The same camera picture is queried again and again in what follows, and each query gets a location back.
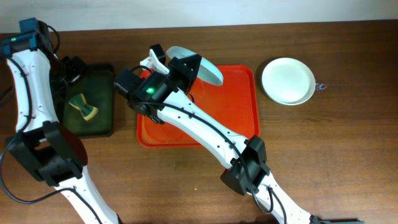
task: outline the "round white plate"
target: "round white plate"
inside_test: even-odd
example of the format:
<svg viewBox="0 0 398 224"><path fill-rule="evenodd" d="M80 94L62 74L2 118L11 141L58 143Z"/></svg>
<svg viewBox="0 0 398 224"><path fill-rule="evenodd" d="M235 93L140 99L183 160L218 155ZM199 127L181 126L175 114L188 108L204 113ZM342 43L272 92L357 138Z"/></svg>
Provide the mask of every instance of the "round white plate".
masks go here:
<svg viewBox="0 0 398 224"><path fill-rule="evenodd" d="M278 58L262 72L262 87L267 95L283 105L299 105L311 98L315 78L302 62L292 58Z"/></svg>
<svg viewBox="0 0 398 224"><path fill-rule="evenodd" d="M178 59L180 59L180 58L185 58L185 57L195 55L196 53L191 50L185 49L183 47L173 46L166 51L166 54L171 59L173 59L174 57L177 57ZM201 61L200 61L198 78L200 78L201 80L203 80L207 83L217 85L217 86L222 85L223 81L224 81L223 74L218 70L218 68L215 65L213 65L211 62L209 62L204 57L202 57Z"/></svg>

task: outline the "wooden table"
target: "wooden table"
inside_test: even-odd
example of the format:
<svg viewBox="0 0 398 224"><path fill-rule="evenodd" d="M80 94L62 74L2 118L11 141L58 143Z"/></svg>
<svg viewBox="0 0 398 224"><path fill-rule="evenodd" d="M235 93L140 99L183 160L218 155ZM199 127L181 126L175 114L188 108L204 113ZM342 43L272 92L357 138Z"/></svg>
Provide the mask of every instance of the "wooden table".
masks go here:
<svg viewBox="0 0 398 224"><path fill-rule="evenodd" d="M137 65L156 43L164 49L184 46L218 65L249 66L257 78L267 165L292 199L327 220L398 222L398 21L60 35L59 56L78 55L88 64L111 63L116 73ZM277 57L306 63L327 88L302 105L274 103L259 79L266 63ZM1 74L4 90L11 75L4 66ZM16 115L15 102L0 109L1 139L15 131ZM235 194L220 181L223 168L206 149L142 147L136 138L136 113L120 96L115 103L114 134L83 143L91 178L125 223L273 220L260 213L251 197ZM10 155L4 178L25 199L53 190L36 182ZM13 202L4 192L0 197L1 223L81 223L61 195L35 205Z"/></svg>

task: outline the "green light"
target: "green light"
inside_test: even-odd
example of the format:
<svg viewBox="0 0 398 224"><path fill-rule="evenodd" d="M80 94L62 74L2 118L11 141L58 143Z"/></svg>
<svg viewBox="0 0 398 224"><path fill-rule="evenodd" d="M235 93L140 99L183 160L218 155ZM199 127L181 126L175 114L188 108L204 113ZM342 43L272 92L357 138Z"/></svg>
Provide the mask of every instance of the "green light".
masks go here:
<svg viewBox="0 0 398 224"><path fill-rule="evenodd" d="M155 92L155 89L154 88L152 88L152 87L149 87L148 89L147 89L147 93L154 93Z"/></svg>

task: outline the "orange tray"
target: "orange tray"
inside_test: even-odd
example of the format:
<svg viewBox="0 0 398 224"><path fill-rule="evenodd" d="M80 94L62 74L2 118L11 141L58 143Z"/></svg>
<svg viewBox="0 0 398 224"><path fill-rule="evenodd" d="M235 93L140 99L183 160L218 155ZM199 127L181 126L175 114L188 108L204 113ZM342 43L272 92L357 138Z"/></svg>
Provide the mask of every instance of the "orange tray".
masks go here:
<svg viewBox="0 0 398 224"><path fill-rule="evenodd" d="M245 65L219 65L224 76L222 86L196 79L190 94L195 104L222 125L247 138L260 135L254 75ZM201 146L189 135L169 123L155 124L139 114L138 141L148 148Z"/></svg>

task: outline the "white wall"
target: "white wall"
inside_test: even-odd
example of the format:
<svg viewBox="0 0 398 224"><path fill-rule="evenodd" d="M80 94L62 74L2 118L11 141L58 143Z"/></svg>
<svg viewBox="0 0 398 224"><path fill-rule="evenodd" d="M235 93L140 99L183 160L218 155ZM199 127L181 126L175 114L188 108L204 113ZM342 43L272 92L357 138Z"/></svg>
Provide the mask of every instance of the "white wall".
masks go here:
<svg viewBox="0 0 398 224"><path fill-rule="evenodd" d="M398 0L0 0L0 33L398 19Z"/></svg>

